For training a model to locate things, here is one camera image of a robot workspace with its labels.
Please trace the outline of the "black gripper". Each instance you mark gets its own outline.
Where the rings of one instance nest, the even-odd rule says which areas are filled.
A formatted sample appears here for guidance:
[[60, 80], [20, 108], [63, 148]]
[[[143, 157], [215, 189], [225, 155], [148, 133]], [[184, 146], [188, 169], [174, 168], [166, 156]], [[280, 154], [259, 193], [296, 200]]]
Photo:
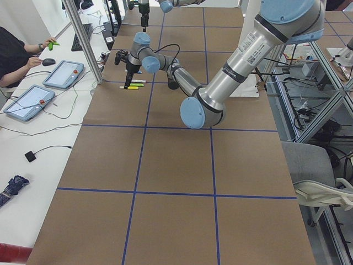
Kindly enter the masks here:
[[134, 63], [127, 61], [127, 63], [126, 63], [127, 74], [126, 74], [126, 79], [125, 79], [125, 84], [124, 84], [125, 89], [129, 88], [129, 86], [132, 82], [132, 79], [133, 79], [133, 74], [140, 72], [140, 67], [141, 67], [141, 65], [135, 65]]
[[148, 27], [149, 3], [138, 3], [138, 10], [141, 14], [141, 27], [143, 31]]

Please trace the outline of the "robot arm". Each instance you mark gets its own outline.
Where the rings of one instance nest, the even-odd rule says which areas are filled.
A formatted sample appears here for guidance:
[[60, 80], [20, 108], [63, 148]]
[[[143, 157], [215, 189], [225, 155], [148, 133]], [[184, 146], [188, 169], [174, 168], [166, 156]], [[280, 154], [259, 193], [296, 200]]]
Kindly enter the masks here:
[[[199, 5], [202, 2], [204, 2], [204, 0], [157, 0], [157, 3], [164, 13], [170, 12], [174, 7], [188, 6], [191, 4]], [[146, 32], [147, 27], [149, 27], [149, 0], [138, 0], [137, 4], [139, 13], [141, 14], [141, 27], [143, 32]]]
[[191, 129], [219, 124], [225, 113], [224, 102], [243, 83], [257, 65], [277, 45], [300, 44], [323, 35], [325, 1], [261, 1], [252, 31], [203, 87], [183, 68], [178, 59], [153, 51], [147, 33], [136, 33], [130, 52], [119, 51], [115, 64], [126, 63], [125, 88], [140, 67], [149, 73], [165, 71], [170, 89], [180, 88], [186, 95], [180, 117]]

